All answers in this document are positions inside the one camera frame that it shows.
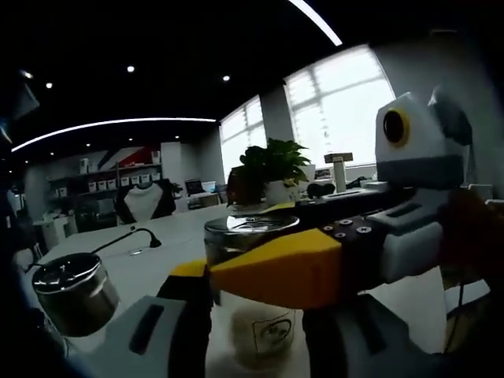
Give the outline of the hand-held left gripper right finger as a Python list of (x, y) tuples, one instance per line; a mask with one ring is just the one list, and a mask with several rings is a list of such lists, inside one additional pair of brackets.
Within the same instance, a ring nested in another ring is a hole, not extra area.
[(405, 321), (371, 295), (304, 312), (312, 377), (443, 377), (446, 362), (413, 343)]

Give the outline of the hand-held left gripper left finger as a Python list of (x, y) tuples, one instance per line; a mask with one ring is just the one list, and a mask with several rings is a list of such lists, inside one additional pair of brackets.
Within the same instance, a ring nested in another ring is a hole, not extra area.
[(74, 350), (69, 364), (76, 377), (204, 377), (212, 307), (206, 260), (180, 264), (157, 295), (115, 315), (102, 342)]

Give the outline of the person's right hand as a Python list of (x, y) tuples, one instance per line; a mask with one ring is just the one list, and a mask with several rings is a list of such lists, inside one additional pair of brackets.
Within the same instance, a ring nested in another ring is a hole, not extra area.
[(439, 211), (440, 261), (464, 269), (495, 290), (503, 271), (503, 212), (475, 192), (454, 191)]

